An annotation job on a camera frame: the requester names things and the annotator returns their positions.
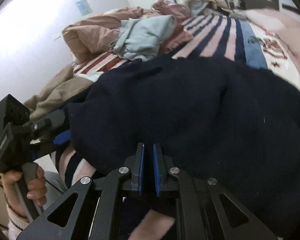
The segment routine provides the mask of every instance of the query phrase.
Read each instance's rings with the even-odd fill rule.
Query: sleeve
[[[7,212],[9,217],[8,223],[8,239],[16,240],[17,236],[29,225],[29,221],[26,218],[17,215],[10,207],[7,205]]]

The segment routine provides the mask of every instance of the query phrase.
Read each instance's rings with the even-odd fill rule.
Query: metal pivot bolt
[[[121,167],[120,169],[119,169],[119,172],[120,173],[127,173],[129,171],[129,168],[127,168],[127,167]]]
[[[178,174],[179,173],[179,168],[177,168],[177,167],[172,167],[171,169],[170,169],[170,172],[172,173],[172,174]]]
[[[83,177],[83,178],[80,179],[80,182],[82,184],[88,184],[90,182],[90,180],[91,179],[89,177]]]
[[[217,182],[218,182],[218,181],[217,181],[215,178],[210,178],[210,179],[208,179],[208,183],[209,183],[210,185],[216,185]]]

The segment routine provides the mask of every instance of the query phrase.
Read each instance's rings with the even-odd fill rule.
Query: black cloth
[[[103,74],[67,105],[71,140],[107,174],[138,142],[193,177],[216,178],[275,234],[300,220],[300,92],[268,70],[161,56]]]

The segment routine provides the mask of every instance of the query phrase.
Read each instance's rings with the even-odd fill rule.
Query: sweater cuff
[[[25,229],[29,225],[29,220],[19,217],[10,207],[7,205],[8,216],[11,222],[19,227],[20,229]]]

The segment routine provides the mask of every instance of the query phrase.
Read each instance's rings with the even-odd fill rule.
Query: striped blanket
[[[254,68],[267,69],[260,44],[249,42],[254,36],[249,22],[225,16],[198,16],[186,20],[183,25],[194,39],[170,52],[172,58],[226,57]],[[90,62],[77,65],[74,73],[105,72],[126,61],[109,51]],[[92,177],[96,172],[95,168],[75,152],[71,143],[52,153],[51,158],[67,187],[71,187],[83,176]]]

